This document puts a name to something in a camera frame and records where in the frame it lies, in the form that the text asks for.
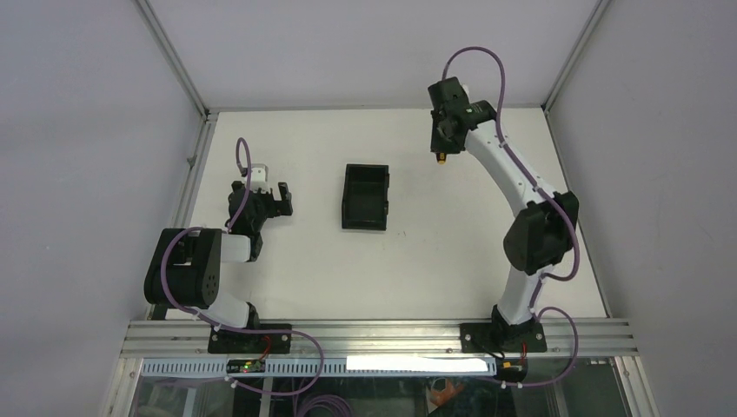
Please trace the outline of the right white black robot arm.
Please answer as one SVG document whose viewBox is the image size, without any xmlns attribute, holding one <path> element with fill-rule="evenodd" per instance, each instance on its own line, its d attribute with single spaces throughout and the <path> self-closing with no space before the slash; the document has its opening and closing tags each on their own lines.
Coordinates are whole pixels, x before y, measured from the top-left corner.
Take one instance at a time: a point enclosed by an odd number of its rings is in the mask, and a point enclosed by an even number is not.
<svg viewBox="0 0 737 417">
<path fill-rule="evenodd" d="M 575 223 L 580 207 L 572 192 L 548 191 L 546 182 L 515 152 L 501 127 L 501 110 L 489 102 L 471 102 L 455 77 L 428 87 L 432 104 L 430 150 L 439 163 L 468 152 L 506 198 L 514 221 L 502 247 L 510 264 L 501 299 L 492 309 L 488 338 L 511 352 L 532 334 L 537 299 L 545 280 L 566 253 L 580 253 Z"/>
</svg>

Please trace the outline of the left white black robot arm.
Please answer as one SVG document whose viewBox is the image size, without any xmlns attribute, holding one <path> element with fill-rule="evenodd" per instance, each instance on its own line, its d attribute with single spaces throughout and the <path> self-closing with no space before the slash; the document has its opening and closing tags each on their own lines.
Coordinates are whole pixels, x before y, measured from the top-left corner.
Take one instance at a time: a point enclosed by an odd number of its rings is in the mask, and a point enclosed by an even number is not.
<svg viewBox="0 0 737 417">
<path fill-rule="evenodd" d="M 256 307 L 222 289 L 221 266 L 258 259 L 265 222 L 293 215 L 292 195 L 286 182 L 277 184 L 279 196 L 261 184 L 248 189 L 234 181 L 228 209 L 234 226 L 219 228 L 165 228 L 160 234 L 143 284 L 146 301 L 176 308 L 228 330 L 228 341 L 241 353 L 256 350 L 262 326 Z"/>
</svg>

